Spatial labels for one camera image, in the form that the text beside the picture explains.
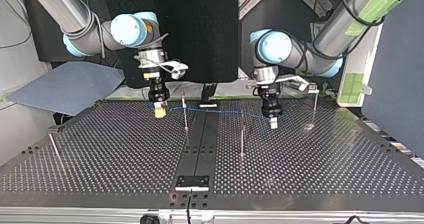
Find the perforated metal plate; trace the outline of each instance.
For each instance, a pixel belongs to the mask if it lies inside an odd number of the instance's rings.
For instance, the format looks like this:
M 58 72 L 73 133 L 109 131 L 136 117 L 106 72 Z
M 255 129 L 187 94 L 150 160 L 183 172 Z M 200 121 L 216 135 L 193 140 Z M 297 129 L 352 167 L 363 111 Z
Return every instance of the perforated metal plate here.
M 415 199 L 424 204 L 423 171 L 410 169 L 410 160 L 365 130 L 368 128 L 359 125 L 346 109 L 320 101 L 314 113 L 313 100 L 282 103 L 284 114 L 277 130 L 270 130 L 267 121 L 245 115 L 243 156 L 241 115 L 220 114 L 214 207 L 302 208 L 299 202 L 304 198 L 309 202 L 306 209 L 317 202 L 336 209 L 344 209 L 346 202 L 356 209 L 368 206 L 364 200 L 355 203 L 357 198 L 391 202 Z M 244 110 L 255 115 L 260 115 L 260 108 L 258 101 L 220 105 L 221 110 Z M 228 199 L 238 200 L 240 205 L 229 204 L 232 201 Z M 322 205 L 327 201 L 333 204 Z
M 190 125 L 194 117 L 188 113 Z M 52 145 L 33 149 L 0 179 L 0 188 L 48 195 L 163 196 L 173 188 L 186 139 L 182 111 L 156 119 L 151 104 L 103 103 L 56 137 L 60 156 Z
M 424 212 L 423 169 L 353 114 L 325 100 L 315 113 L 313 100 L 282 103 L 277 130 L 258 100 L 190 111 L 189 142 L 181 110 L 155 119 L 150 105 L 102 103 L 56 137 L 60 157 L 45 143 L 0 167 L 0 206 L 186 208 L 174 185 L 195 174 L 211 186 L 191 208 Z

